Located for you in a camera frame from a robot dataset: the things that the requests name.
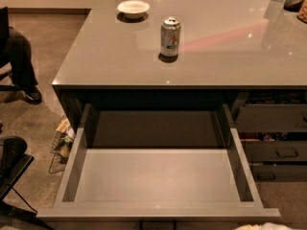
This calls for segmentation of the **grey top drawer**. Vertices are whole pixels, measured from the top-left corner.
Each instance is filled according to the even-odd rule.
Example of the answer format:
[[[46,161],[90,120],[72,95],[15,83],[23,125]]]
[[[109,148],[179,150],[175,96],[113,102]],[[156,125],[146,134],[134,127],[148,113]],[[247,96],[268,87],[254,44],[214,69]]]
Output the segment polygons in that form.
[[[103,221],[267,221],[227,105],[214,111],[85,106],[55,203],[38,217]]]

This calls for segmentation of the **dark right lower drawer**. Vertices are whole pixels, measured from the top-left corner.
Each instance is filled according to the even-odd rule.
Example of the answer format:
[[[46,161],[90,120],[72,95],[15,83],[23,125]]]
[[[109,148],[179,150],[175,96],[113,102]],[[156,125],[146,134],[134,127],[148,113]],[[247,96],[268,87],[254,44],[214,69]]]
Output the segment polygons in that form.
[[[306,165],[261,165],[251,166],[255,181],[268,182],[306,182]]]

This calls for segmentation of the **dark drawer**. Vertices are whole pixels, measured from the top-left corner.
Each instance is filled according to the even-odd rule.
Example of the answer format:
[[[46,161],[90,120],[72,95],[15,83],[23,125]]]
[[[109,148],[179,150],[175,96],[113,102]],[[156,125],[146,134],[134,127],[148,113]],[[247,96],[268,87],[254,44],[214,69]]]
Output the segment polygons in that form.
[[[261,165],[251,166],[255,181],[268,182],[306,182],[306,165]]]
[[[239,132],[306,132],[306,104],[248,104],[236,119]]]
[[[253,141],[243,144],[250,162],[306,162],[306,141]]]

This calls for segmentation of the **dark right middle drawer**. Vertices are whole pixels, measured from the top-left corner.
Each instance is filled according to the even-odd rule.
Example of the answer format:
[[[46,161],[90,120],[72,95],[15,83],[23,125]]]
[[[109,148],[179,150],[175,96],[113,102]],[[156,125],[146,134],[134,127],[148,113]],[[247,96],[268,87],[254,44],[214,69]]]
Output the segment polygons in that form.
[[[243,144],[250,162],[306,162],[306,141],[253,141]]]

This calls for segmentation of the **dark right upper drawer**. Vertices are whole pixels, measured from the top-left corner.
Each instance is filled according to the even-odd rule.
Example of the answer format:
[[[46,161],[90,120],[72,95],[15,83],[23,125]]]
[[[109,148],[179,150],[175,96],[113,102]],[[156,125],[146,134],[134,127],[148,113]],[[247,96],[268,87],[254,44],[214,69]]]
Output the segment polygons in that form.
[[[306,104],[248,104],[236,119],[239,132],[306,132]]]

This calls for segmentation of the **silver soda can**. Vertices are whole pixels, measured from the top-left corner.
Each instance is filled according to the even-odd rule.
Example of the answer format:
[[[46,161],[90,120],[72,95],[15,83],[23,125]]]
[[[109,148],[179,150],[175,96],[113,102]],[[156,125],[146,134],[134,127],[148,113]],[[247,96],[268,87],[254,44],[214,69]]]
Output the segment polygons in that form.
[[[160,48],[163,56],[175,57],[178,55],[180,29],[178,18],[169,16],[163,20],[160,30]]]

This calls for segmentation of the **white ceramic bowl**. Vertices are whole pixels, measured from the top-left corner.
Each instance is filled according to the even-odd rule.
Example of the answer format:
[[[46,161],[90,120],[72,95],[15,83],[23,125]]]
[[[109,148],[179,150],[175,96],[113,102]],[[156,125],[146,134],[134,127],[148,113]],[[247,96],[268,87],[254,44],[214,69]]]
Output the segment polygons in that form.
[[[140,19],[145,15],[149,8],[150,5],[141,0],[127,0],[121,2],[117,6],[117,10],[127,19]]]

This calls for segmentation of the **black chair lower left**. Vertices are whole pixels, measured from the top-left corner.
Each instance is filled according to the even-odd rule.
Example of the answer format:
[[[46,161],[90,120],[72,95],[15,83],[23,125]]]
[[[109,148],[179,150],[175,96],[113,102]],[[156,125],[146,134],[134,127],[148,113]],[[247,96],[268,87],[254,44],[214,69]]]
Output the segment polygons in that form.
[[[34,158],[26,153],[27,147],[26,141],[18,136],[0,139],[0,206],[2,209],[11,208],[11,205],[4,202],[4,198],[10,191],[15,191],[31,209],[31,214],[36,214],[37,210],[14,188],[15,183],[34,161]]]

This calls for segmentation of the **person's dark trouser leg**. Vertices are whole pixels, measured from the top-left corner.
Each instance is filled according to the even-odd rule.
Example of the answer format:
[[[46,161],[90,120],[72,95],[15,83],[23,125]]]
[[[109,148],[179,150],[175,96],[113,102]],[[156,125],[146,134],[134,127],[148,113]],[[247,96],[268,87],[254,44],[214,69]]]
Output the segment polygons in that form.
[[[22,33],[10,28],[10,36],[5,45],[5,54],[12,66],[12,82],[18,86],[33,102],[39,103],[42,95],[37,87],[32,65],[32,49],[30,41]]]

